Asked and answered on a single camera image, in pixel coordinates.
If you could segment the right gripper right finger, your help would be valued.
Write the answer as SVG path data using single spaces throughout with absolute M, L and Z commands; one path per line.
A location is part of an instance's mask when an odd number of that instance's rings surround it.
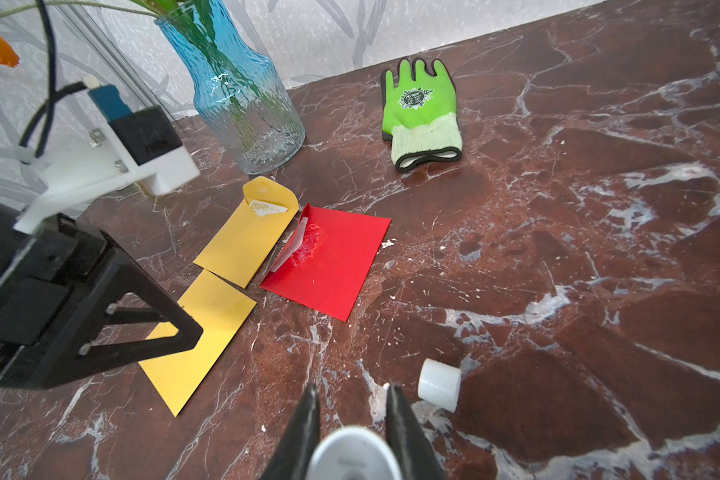
M 385 436 L 403 479 L 446 479 L 432 445 L 398 384 L 391 384 L 387 391 Z

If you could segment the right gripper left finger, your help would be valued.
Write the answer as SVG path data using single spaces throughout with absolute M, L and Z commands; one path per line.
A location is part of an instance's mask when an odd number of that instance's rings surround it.
M 319 441 L 320 400 L 317 387 L 308 383 L 260 480 L 304 480 Z

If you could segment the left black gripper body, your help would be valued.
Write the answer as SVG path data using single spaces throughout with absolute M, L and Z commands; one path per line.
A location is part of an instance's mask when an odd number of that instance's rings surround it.
M 92 343 L 116 301 L 117 243 L 65 215 L 23 234 L 16 215 L 0 204 L 0 388 L 50 389 L 119 367 L 119 346 Z

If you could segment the white glue stick cap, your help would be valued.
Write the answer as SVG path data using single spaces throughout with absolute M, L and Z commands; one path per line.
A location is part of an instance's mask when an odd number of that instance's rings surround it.
M 461 380 L 462 372 L 459 368 L 425 359 L 419 375 L 417 393 L 421 400 L 453 413 L 458 404 Z

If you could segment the yellow envelope front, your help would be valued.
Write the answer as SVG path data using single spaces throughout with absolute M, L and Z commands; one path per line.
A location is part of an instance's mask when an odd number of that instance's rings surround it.
M 204 270 L 179 299 L 202 328 L 194 348 L 139 363 L 171 413 L 177 416 L 256 306 L 256 302 Z

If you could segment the yellow envelope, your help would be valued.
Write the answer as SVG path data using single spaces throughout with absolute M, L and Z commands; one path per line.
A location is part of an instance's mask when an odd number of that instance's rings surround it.
M 242 187 L 243 200 L 194 260 L 239 286 L 247 287 L 299 211 L 296 195 L 266 177 Z
M 194 348 L 139 363 L 171 413 L 177 416 L 256 306 L 256 302 L 204 270 L 179 299 L 202 328 Z

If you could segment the red envelope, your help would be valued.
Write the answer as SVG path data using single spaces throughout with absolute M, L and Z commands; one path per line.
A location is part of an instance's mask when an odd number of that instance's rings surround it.
M 306 205 L 261 287 L 347 321 L 390 223 Z

